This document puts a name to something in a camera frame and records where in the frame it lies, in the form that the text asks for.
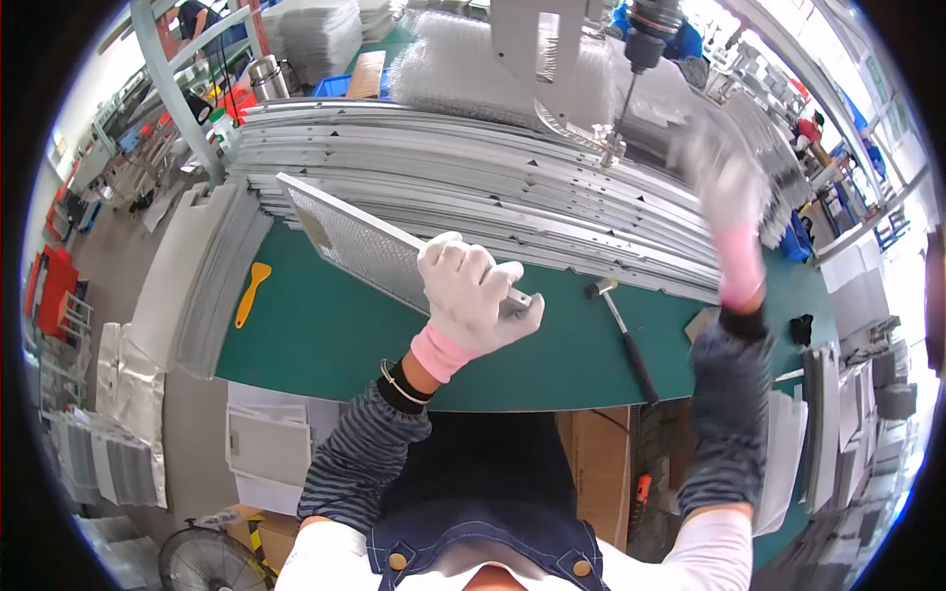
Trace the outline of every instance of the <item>hammer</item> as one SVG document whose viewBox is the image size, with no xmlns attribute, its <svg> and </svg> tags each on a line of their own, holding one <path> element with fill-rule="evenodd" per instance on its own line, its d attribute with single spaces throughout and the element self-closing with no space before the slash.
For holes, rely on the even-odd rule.
<svg viewBox="0 0 946 591">
<path fill-rule="evenodd" d="M 638 345 L 631 339 L 631 336 L 627 334 L 627 326 L 624 324 L 624 320 L 621 318 L 621 313 L 618 312 L 618 308 L 614 305 L 614 300 L 611 299 L 611 294 L 608 293 L 612 289 L 618 286 L 618 280 L 613 277 L 602 279 L 597 283 L 593 283 L 585 287 L 585 295 L 589 299 L 593 300 L 597 297 L 603 297 L 604 302 L 607 304 L 607 309 L 611 310 L 611 315 L 614 316 L 614 320 L 618 322 L 618 328 L 621 329 L 621 337 L 624 341 L 624 350 L 627 352 L 627 357 L 631 361 L 631 367 L 634 370 L 634 377 L 637 378 L 640 389 L 644 394 L 644 398 L 647 399 L 648 404 L 655 405 L 660 402 L 660 397 L 657 396 L 657 389 L 654 388 L 654 380 L 651 379 L 650 372 L 647 371 L 647 366 L 644 365 L 644 360 L 640 358 L 640 351 L 638 351 Z"/>
</svg>

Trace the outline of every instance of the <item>factory floor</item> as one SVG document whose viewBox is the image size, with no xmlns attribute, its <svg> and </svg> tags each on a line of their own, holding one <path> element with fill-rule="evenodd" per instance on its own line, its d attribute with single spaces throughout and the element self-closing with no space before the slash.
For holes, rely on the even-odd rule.
<svg viewBox="0 0 946 591">
<path fill-rule="evenodd" d="M 188 180 L 188 188 L 199 180 Z M 105 208 L 92 231 L 76 238 L 73 265 L 79 278 L 89 281 L 86 302 L 95 310 L 93 361 L 86 374 L 90 399 L 95 396 L 95 358 L 102 324 L 131 321 L 151 259 L 176 206 L 177 202 L 154 234 L 149 234 L 140 214 L 131 215 L 127 208 L 117 212 Z M 102 514 L 126 514 L 142 533 L 161 544 L 184 526 L 187 517 L 215 513 L 237 503 L 237 487 L 224 457 L 226 400 L 227 383 L 223 380 L 202 381 L 182 372 L 167 374 L 164 449 L 168 509 L 106 506 Z"/>
</svg>

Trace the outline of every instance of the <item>white bottle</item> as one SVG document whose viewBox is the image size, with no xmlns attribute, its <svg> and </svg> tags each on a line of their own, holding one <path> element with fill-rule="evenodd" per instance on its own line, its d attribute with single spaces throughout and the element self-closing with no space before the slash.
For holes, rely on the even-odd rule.
<svg viewBox="0 0 946 591">
<path fill-rule="evenodd" d="M 214 125 L 214 135 L 224 152 L 229 152 L 237 141 L 236 123 L 223 107 L 210 113 L 209 121 Z"/>
</svg>

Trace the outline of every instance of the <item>overall button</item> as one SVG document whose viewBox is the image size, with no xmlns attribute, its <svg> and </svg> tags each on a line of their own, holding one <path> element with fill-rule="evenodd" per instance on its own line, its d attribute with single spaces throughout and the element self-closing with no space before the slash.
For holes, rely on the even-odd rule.
<svg viewBox="0 0 946 591">
<path fill-rule="evenodd" d="M 408 559 L 404 558 L 404 554 L 395 553 L 388 557 L 388 565 L 394 570 L 404 570 L 408 567 Z"/>
<path fill-rule="evenodd" d="M 591 563 L 587 560 L 580 560 L 571 568 L 571 572 L 575 573 L 576 577 L 587 577 L 591 574 Z"/>
</svg>

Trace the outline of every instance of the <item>yellow scraper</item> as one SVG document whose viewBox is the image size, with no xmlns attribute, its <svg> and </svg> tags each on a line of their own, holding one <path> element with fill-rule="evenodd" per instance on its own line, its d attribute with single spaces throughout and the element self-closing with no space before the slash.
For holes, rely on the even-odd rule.
<svg viewBox="0 0 946 591">
<path fill-rule="evenodd" d="M 253 300 L 256 297 L 256 288 L 263 280 L 270 276 L 272 267 L 266 263 L 253 263 L 250 267 L 250 286 L 246 288 L 243 299 L 239 301 L 239 307 L 236 309 L 236 328 L 243 328 L 246 317 L 250 315 L 250 309 L 253 308 Z"/>
</svg>

